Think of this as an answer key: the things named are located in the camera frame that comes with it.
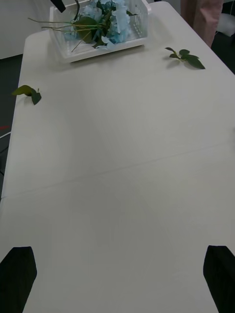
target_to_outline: white wall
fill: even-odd
[[[65,0],[64,4],[73,2]],[[28,17],[48,21],[50,6],[50,0],[0,0],[0,59],[23,53],[25,39],[41,31]]]

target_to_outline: white table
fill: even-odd
[[[233,140],[234,75],[168,3],[152,9],[145,48],[59,65],[47,31],[26,40],[19,85],[42,100],[17,99],[3,197]]]
[[[0,210],[0,259],[35,254],[25,313],[216,312],[202,267],[208,245],[235,253],[234,76],[152,8],[156,40],[108,60],[58,67],[46,32],[26,42],[20,85],[43,99],[17,101]]]

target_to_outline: pink clothing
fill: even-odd
[[[208,46],[212,45],[223,0],[181,0],[181,15]]]

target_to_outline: basket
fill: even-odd
[[[86,5],[90,4],[90,0],[79,2],[80,10]],[[56,51],[61,62],[70,63],[82,59],[91,58],[97,55],[106,54],[118,50],[132,48],[138,45],[144,45],[147,39],[148,32],[148,14],[151,11],[150,6],[146,0],[125,0],[127,7],[130,12],[137,14],[130,19],[131,34],[128,40],[121,44],[116,44],[112,50],[94,49],[92,44],[81,44],[72,52],[74,47],[78,44],[79,40],[67,41],[65,40],[64,34],[59,31],[50,29],[50,36],[55,46]],[[66,10],[60,13],[55,7],[50,8],[50,21],[70,21],[71,16],[75,16],[77,10],[76,3],[66,5]],[[58,27],[62,24],[54,24],[53,26]]]

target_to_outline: blue hydrangea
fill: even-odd
[[[82,16],[88,16],[97,22],[102,20],[102,10],[96,7],[98,0],[91,1],[91,4],[84,7]],[[101,39],[105,45],[99,46],[99,49],[113,49],[114,44],[123,43],[128,40],[131,34],[130,16],[126,13],[128,10],[125,5],[125,0],[100,0],[102,8],[107,11],[111,5],[116,7],[116,10],[112,12],[110,18],[110,27],[106,37],[102,36]],[[101,35],[101,30],[97,30],[94,36],[94,40]],[[66,40],[74,40],[79,38],[79,35],[71,27],[68,33],[65,33]]]

